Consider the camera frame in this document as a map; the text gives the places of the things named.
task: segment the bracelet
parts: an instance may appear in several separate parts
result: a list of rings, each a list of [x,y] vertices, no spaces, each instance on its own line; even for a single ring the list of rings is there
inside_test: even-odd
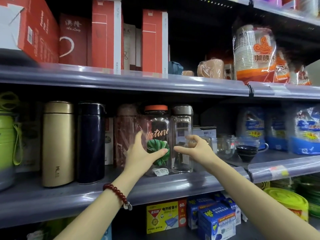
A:
[[[112,190],[123,202],[123,208],[125,210],[132,210],[132,205],[130,202],[127,200],[127,198],[123,195],[123,193],[118,190],[117,187],[115,187],[113,184],[105,184],[103,185],[103,190],[105,189],[110,189]]]

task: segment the red triangle logo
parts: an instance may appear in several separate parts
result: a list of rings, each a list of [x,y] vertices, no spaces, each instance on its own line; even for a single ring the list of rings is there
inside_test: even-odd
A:
[[[156,218],[156,216],[159,214],[161,209],[154,209],[154,210],[148,210],[148,211],[154,218]]]

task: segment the forearm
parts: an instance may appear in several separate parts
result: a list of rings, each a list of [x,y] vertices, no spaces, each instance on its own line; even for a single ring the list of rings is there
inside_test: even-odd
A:
[[[138,179],[135,173],[124,171],[112,184],[128,196]],[[103,191],[55,240],[101,240],[122,204],[112,190]]]
[[[268,240],[320,239],[311,225],[286,209],[220,159],[206,165],[248,219]]]

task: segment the yellow box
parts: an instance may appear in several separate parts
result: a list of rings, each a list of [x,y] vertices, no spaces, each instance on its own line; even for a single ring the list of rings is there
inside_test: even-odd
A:
[[[186,199],[147,206],[146,233],[186,226],[186,206]]]

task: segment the heart design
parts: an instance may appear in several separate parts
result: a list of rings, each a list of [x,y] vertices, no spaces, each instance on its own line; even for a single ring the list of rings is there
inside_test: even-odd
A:
[[[60,37],[60,41],[63,40],[63,39],[66,39],[66,40],[70,41],[71,49],[68,52],[64,53],[63,55],[59,56],[60,58],[70,54],[73,51],[73,49],[75,48],[75,43],[73,42],[73,40],[70,37],[67,37],[67,36]]]

